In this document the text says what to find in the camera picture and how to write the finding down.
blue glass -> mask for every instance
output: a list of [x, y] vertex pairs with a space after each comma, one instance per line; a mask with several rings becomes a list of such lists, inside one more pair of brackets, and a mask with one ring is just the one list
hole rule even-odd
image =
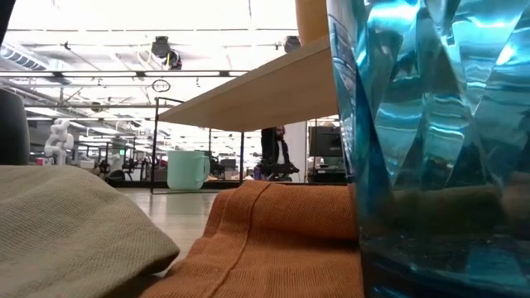
[[369, 297], [530, 297], [530, 1], [328, 0]]

black cushion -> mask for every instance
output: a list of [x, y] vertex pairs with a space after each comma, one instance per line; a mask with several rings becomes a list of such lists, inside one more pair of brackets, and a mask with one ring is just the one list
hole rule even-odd
[[0, 165], [24, 166], [29, 157], [24, 103], [18, 95], [0, 89]]

beige fabric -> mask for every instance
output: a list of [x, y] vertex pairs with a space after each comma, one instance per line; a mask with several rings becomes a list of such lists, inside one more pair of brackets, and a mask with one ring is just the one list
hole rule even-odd
[[87, 171], [0, 166], [0, 297], [125, 297], [120, 286], [177, 254], [129, 198]]

mint green mug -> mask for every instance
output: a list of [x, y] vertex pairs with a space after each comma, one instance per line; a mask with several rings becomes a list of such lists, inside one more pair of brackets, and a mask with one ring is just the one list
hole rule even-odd
[[199, 190], [210, 173], [210, 159], [202, 151], [169, 151], [167, 185], [172, 190]]

mug handle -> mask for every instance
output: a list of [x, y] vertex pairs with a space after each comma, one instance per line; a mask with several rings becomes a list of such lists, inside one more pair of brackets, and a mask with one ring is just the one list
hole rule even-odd
[[201, 156], [199, 158], [205, 159], [205, 174], [202, 180], [199, 180], [200, 182], [205, 182], [208, 179], [208, 176], [210, 175], [210, 158], [208, 156]]

